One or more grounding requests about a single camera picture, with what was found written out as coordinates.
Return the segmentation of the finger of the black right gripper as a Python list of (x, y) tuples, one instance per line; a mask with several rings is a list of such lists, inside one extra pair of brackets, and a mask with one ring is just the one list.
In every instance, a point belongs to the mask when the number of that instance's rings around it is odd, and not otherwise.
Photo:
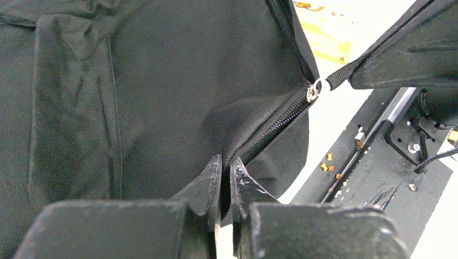
[(368, 50), (354, 89), (457, 87), (457, 1), (415, 1)]

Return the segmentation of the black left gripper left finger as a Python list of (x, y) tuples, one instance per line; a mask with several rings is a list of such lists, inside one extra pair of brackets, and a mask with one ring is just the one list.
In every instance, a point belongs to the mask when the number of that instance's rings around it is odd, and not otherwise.
[(180, 226), (179, 258), (216, 258), (220, 230), (222, 158), (210, 158), (203, 171), (172, 197), (186, 204)]

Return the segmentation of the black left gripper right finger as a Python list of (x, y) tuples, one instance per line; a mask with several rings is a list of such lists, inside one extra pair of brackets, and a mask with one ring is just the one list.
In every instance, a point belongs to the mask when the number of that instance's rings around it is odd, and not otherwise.
[(230, 193), (233, 221), (233, 252), (236, 258), (252, 258), (250, 205), (278, 200), (252, 178), (241, 158), (230, 165)]

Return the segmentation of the yellow green children book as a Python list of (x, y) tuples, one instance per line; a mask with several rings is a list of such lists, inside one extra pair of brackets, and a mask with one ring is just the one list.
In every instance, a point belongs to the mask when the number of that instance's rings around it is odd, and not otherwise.
[(293, 1), (300, 24), (315, 56), (336, 64), (348, 63), (358, 23), (355, 13), (340, 1)]

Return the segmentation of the black fabric student bag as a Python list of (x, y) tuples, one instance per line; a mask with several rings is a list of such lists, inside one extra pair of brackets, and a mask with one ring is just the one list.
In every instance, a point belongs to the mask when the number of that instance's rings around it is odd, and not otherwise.
[(218, 154), (281, 196), (318, 76), (292, 1), (6, 1), (1, 258), (48, 204), (168, 199)]

